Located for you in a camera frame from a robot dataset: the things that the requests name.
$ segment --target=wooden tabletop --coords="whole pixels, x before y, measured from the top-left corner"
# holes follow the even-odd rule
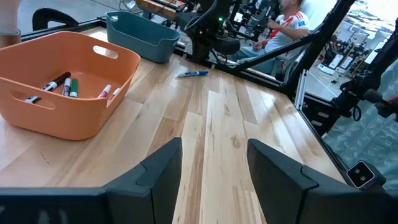
[[[85,33],[107,38],[103,28]],[[183,167],[174,223],[265,223],[246,160],[249,138],[343,182],[285,95],[217,70],[175,77],[201,69],[176,55],[161,65],[142,59],[125,99],[86,141],[0,118],[0,186],[102,186],[176,136]]]

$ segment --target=dry erase marker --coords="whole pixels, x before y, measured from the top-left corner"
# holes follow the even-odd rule
[[[59,76],[58,78],[56,78],[54,81],[50,82],[49,84],[47,84],[45,87],[43,87],[43,90],[45,91],[53,91],[54,89],[56,89],[58,86],[62,85],[62,83],[65,82],[65,80],[67,78],[70,77],[70,72],[65,72],[64,74],[62,74],[61,76]],[[40,97],[38,96],[31,96],[28,99],[25,100],[25,102],[28,103],[37,103],[39,100],[41,100]]]
[[[177,77],[192,77],[192,76],[200,76],[200,75],[207,75],[208,71],[197,71],[197,72],[185,72],[182,74],[178,74]]]
[[[63,83],[62,95],[69,96],[69,93],[70,93],[70,78],[67,78]]]
[[[109,91],[111,91],[111,85],[106,85],[102,93],[99,94],[98,98],[106,98],[106,96],[109,94]]]
[[[72,85],[70,87],[69,96],[73,98],[77,98],[77,89],[78,89],[78,81],[76,78],[72,80]]]
[[[119,91],[120,91],[120,88],[117,88],[115,91],[113,91],[112,95],[108,99],[108,104],[111,102],[111,100],[114,98],[114,96],[116,96],[116,94],[119,93]]]

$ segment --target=red and white shirt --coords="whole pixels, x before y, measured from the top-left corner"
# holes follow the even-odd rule
[[[308,17],[302,12],[296,12],[293,16],[285,18],[284,15],[278,16],[276,22],[280,25],[291,27],[294,29],[308,29],[309,30],[309,20]],[[266,45],[266,52],[271,52],[273,50],[279,49],[281,47],[290,44],[293,40],[280,32],[279,30],[273,30],[270,36],[270,40]],[[297,56],[301,48],[287,52],[286,54],[280,55],[282,59],[290,60],[292,57]]]

